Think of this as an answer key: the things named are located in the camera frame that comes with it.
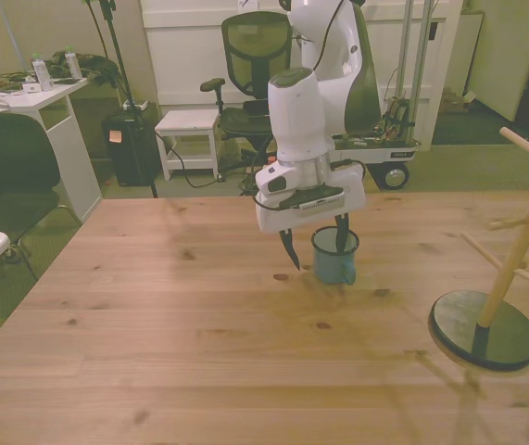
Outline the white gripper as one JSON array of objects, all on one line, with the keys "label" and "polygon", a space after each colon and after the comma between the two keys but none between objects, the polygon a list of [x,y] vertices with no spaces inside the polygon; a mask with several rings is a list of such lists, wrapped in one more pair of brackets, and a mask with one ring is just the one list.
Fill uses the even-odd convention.
[{"label": "white gripper", "polygon": [[297,190],[270,196],[259,192],[256,197],[256,212],[260,230],[264,233],[280,232],[287,255],[300,270],[291,229],[335,217],[336,251],[344,253],[349,236],[348,213],[362,209],[367,202],[363,175],[363,167],[354,164],[331,171],[325,185],[318,189],[300,191],[297,197]]}]

